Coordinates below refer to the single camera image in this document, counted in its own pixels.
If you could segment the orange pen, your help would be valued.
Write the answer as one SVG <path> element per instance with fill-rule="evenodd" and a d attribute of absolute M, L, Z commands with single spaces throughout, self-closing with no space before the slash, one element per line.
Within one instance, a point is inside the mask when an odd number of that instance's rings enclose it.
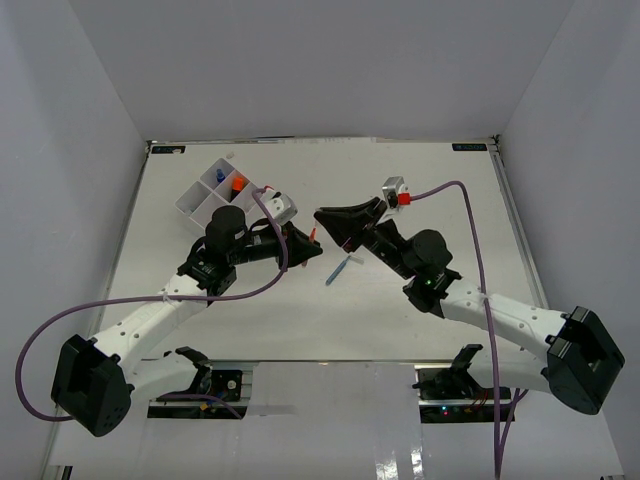
<path fill-rule="evenodd" d="M 313 229 L 311 230 L 310 234 L 309 234 L 309 240 L 311 242 L 315 241 L 315 237 L 316 237 L 316 233 L 317 233 L 317 227 L 314 225 Z M 305 260 L 302 264 L 301 267 L 305 268 L 308 264 L 308 260 Z"/>

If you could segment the light blue pen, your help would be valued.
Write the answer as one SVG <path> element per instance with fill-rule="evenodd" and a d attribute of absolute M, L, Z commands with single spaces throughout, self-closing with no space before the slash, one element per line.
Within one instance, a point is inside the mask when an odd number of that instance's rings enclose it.
<path fill-rule="evenodd" d="M 335 279 L 340 275 L 340 273 L 344 270 L 344 268 L 346 267 L 346 265 L 348 264 L 350 260 L 350 257 L 347 256 L 345 259 L 343 259 L 340 264 L 334 269 L 334 271 L 328 276 L 328 278 L 325 281 L 325 285 L 326 286 L 330 286 Z"/>

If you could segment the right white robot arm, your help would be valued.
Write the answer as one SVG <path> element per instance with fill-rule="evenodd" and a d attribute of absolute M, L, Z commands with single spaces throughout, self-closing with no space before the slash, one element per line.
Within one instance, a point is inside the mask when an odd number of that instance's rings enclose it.
<path fill-rule="evenodd" d="M 406 279 L 403 292 L 419 311 L 521 347 L 499 364 L 503 386 L 547 392 L 579 413 L 600 411 L 625 359 L 594 311 L 577 306 L 566 313 L 484 294 L 449 269 L 453 256 L 438 231 L 424 229 L 405 239 L 386 210 L 375 197 L 356 206 L 321 207 L 314 218 L 344 251 L 364 247 Z"/>

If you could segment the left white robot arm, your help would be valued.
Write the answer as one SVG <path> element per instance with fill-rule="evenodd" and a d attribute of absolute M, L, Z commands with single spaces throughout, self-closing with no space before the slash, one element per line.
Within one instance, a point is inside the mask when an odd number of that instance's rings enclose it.
<path fill-rule="evenodd" d="M 138 387 L 134 369 L 187 319 L 206 309 L 235 282 L 237 266 L 273 258 L 296 267 L 321 255 L 320 243 L 292 222 L 246 224 L 244 212 L 223 206 L 165 285 L 118 324 L 90 339 L 74 335 L 62 346 L 51 397 L 95 437 L 113 431 L 126 416 Z"/>

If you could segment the white divided organizer box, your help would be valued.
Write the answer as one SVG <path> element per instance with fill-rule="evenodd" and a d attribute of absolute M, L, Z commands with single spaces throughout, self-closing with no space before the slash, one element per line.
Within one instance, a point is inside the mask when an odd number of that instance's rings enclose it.
<path fill-rule="evenodd" d="M 217 169 L 224 172 L 225 179 L 222 182 L 216 180 Z M 244 177 L 246 185 L 238 197 L 231 201 L 231 183 L 236 176 Z M 182 215 L 186 228 L 200 237 L 205 233 L 214 211 L 223 206 L 239 207 L 248 225 L 259 219 L 261 211 L 252 196 L 256 189 L 257 186 L 228 160 L 219 158 L 177 199 L 175 207 Z"/>

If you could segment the orange cap black highlighter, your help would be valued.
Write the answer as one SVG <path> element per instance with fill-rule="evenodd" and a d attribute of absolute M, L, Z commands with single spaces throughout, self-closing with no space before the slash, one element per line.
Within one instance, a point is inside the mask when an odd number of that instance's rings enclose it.
<path fill-rule="evenodd" d="M 246 185 L 246 180 L 245 180 L 244 177 L 236 176 L 236 177 L 233 178 L 233 181 L 231 183 L 231 190 L 230 190 L 230 200 L 231 201 L 233 201 L 235 198 L 238 197 L 238 195 L 245 188 L 245 185 Z"/>

